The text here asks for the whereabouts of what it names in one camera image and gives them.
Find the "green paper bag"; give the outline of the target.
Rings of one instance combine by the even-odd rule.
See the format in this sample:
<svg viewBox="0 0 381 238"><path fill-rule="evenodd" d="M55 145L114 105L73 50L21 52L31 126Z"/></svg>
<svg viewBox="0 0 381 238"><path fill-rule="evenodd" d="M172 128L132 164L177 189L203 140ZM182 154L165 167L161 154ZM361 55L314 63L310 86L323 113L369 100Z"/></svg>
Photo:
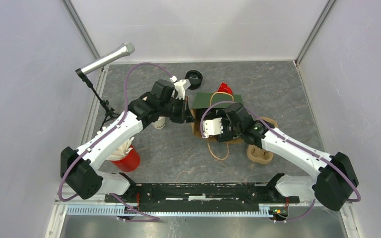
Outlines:
<svg viewBox="0 0 381 238"><path fill-rule="evenodd" d="M215 119L215 118L222 118L225 115L225 108L228 107L232 103L241 103L242 97L241 95L230 95L227 93L222 92L215 92L215 93L206 93L206 92L199 92L196 94L191 106L190 111L194 117L194 123L191 123L191 130L194 136L197 138L202 139L206 147L216 160L226 160L230 155L230 145L231 144L240 144L243 142L241 138L235 139L229 142L218 142L216 140L217 135L210 136L208 138L203 138L202 136L202 123L204 120L207 119ZM224 144L225 147L222 148L222 152L224 153L224 156L219 157L217 156L211 148L211 143L215 142L217 144Z"/></svg>

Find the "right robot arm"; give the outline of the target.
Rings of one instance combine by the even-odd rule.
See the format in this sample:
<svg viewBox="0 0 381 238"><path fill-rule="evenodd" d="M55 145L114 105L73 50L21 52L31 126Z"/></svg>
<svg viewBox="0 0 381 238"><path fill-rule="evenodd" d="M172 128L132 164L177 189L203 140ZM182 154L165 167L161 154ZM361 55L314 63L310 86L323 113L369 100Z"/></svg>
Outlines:
<svg viewBox="0 0 381 238"><path fill-rule="evenodd" d="M332 211L339 211L346 202L360 202L359 181L349 157L332 155L314 149L288 136L257 117L241 103L232 103L225 114L248 145L254 145L293 163L306 176L281 176L267 188L267 197L280 202L286 196L315 199Z"/></svg>

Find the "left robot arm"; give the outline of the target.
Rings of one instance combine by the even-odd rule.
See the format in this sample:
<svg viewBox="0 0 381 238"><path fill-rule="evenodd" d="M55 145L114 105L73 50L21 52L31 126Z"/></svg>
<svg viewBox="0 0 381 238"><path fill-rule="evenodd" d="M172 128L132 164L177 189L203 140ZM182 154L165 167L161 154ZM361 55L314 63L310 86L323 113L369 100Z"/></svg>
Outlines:
<svg viewBox="0 0 381 238"><path fill-rule="evenodd" d="M116 149L160 117L169 118L173 123L194 122L185 95L190 85L187 79L175 83L157 80L150 92L131 101L127 110L100 134L76 149L64 148L60 168L62 183L67 183L75 196L84 200L102 192L114 193L124 202L132 201L136 196L135 187L124 176L101 172L99 168Z"/></svg>

